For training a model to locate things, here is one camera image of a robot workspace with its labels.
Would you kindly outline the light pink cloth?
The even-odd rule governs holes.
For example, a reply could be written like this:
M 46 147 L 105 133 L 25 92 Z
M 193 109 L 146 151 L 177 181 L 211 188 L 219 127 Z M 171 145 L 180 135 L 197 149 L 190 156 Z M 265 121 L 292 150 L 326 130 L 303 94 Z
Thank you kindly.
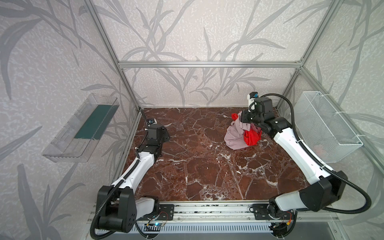
M 226 145 L 232 150 L 240 150 L 247 148 L 248 145 L 244 140 L 245 131 L 251 129 L 251 124 L 241 122 L 241 114 L 238 114 L 238 118 L 231 122 L 227 128 L 226 135 L 224 137 Z

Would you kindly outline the red cloth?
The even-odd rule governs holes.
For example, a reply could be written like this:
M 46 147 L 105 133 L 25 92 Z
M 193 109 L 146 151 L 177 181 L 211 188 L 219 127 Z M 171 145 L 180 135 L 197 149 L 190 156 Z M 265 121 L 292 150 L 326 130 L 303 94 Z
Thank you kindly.
M 233 121 L 238 118 L 238 114 L 233 113 L 231 115 Z M 245 131 L 244 140 L 248 146 L 257 145 L 258 141 L 261 139 L 262 130 L 259 127 L 256 127 L 254 124 L 251 124 L 251 129 Z

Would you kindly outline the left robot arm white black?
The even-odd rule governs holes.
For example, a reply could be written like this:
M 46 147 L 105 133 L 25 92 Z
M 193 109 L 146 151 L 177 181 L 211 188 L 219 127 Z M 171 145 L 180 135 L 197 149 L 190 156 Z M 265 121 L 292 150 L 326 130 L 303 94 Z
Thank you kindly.
M 166 127 L 153 123 L 147 127 L 146 143 L 136 151 L 135 160 L 110 186 L 98 191 L 95 216 L 90 227 L 93 239 L 103 239 L 115 232 L 128 233 L 142 217 L 156 217 L 160 204 L 156 197 L 141 197 L 135 192 L 147 171 L 162 154 L 170 140 Z

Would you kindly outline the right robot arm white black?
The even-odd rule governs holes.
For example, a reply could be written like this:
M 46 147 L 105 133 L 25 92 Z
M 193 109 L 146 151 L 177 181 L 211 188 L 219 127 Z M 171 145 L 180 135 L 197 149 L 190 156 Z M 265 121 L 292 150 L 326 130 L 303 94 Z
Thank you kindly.
M 241 123 L 261 128 L 280 145 L 303 172 L 310 184 L 299 191 L 282 194 L 269 200 L 268 212 L 271 217 L 290 210 L 337 212 L 331 204 L 342 197 L 347 176 L 342 172 L 332 175 L 327 165 L 297 136 L 296 129 L 283 117 L 276 117 L 272 100 L 259 97 L 257 92 L 247 96 L 248 109 L 241 115 Z

